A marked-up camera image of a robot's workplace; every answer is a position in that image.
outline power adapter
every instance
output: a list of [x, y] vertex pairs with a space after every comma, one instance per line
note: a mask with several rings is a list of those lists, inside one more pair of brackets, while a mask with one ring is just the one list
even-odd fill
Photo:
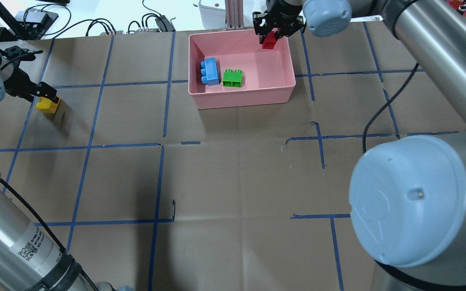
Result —
[[157, 24], [157, 27], [159, 27], [159, 30], [161, 30], [161, 32], [176, 31], [176, 29], [174, 28], [170, 20], [168, 20], [167, 17], [164, 15], [161, 15], [159, 18], [156, 17], [156, 24]]

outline pink bin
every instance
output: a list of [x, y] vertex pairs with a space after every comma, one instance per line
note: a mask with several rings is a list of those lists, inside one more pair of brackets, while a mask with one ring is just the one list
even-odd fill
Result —
[[[226, 69], [242, 70], [242, 88], [204, 85], [200, 62], [217, 60], [220, 81]], [[263, 49], [254, 30], [192, 34], [189, 37], [188, 92], [198, 109], [286, 103], [296, 85], [286, 37]]]

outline white label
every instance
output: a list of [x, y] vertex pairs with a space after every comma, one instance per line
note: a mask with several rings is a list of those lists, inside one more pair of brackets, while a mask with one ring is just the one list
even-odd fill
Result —
[[10, 251], [36, 270], [50, 255], [52, 247], [51, 240], [35, 224], [30, 223], [26, 232], [10, 247]]

